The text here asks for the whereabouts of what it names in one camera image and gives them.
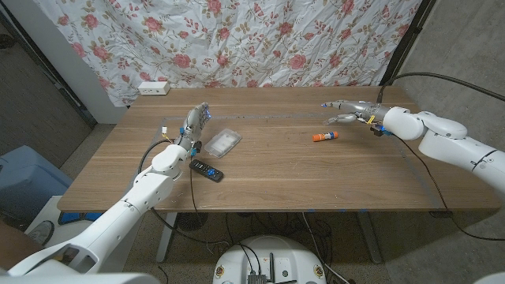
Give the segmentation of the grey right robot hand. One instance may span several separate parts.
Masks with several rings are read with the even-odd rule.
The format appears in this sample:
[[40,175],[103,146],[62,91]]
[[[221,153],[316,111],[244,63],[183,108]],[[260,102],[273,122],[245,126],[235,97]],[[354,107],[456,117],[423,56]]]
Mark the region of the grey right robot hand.
[[391,135],[391,132],[387,131],[383,126],[383,119],[389,108],[381,106],[379,103],[336,100],[324,103],[322,107],[333,107],[341,111],[341,114],[323,121],[323,125],[360,121],[369,125],[376,136]]

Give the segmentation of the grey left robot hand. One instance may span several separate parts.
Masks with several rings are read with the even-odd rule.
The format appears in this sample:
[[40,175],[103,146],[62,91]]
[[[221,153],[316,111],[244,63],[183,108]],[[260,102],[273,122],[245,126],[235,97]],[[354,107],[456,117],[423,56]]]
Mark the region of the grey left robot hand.
[[201,103],[192,108],[183,121],[182,133],[176,139],[176,145],[190,151],[194,144],[200,140],[202,130],[210,118],[208,103]]

